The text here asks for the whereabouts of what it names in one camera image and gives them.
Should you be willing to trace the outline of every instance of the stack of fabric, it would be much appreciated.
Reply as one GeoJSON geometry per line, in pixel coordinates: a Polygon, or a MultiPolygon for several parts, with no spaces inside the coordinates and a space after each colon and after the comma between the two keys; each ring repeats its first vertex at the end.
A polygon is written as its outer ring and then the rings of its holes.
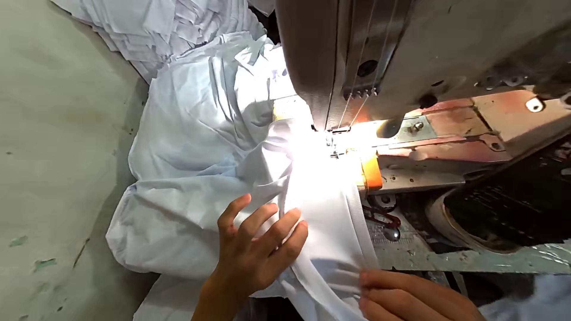
{"type": "Polygon", "coordinates": [[[246,0],[52,0],[90,25],[150,83],[173,55],[217,35],[265,33],[246,0]]]}

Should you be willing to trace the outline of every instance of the screw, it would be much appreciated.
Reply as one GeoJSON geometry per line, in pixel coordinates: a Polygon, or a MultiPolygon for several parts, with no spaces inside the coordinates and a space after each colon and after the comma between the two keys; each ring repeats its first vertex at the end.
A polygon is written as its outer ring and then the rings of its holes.
{"type": "Polygon", "coordinates": [[[411,131],[420,131],[424,127],[423,122],[417,122],[411,126],[411,131]]]}

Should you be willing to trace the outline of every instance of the black machine part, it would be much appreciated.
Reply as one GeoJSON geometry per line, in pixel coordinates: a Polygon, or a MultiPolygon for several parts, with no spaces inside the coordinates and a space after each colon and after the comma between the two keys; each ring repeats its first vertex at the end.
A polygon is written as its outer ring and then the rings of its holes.
{"type": "Polygon", "coordinates": [[[482,239],[532,246],[571,238],[571,134],[452,192],[444,204],[482,239]]]}

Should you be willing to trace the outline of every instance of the fingernail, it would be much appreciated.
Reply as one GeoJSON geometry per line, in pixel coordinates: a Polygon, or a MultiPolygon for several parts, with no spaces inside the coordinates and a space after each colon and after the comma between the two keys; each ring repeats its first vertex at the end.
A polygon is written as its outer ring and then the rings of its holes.
{"type": "Polygon", "coordinates": [[[368,283],[368,277],[369,277],[369,275],[367,274],[367,272],[362,271],[359,274],[359,285],[366,286],[368,283]]]}

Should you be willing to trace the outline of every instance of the fabric pile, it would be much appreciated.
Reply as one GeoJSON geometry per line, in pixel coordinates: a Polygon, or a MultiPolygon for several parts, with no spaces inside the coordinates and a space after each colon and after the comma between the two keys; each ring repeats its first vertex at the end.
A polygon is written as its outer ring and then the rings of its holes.
{"type": "Polygon", "coordinates": [[[162,273],[135,320],[190,319],[218,262],[216,221],[246,193],[252,202],[237,226],[275,202],[280,211],[260,235],[294,207],[309,228],[296,262],[254,296],[287,297],[304,320],[364,320],[359,271],[377,267],[377,258],[357,188],[311,117],[273,121],[279,104],[287,114],[308,108],[295,96],[282,48],[248,32],[173,58],[152,80],[129,154],[138,181],[106,235],[119,263],[162,273]]]}
{"type": "Polygon", "coordinates": [[[52,0],[90,25],[150,83],[172,55],[217,35],[265,33],[246,0],[52,0]]]}

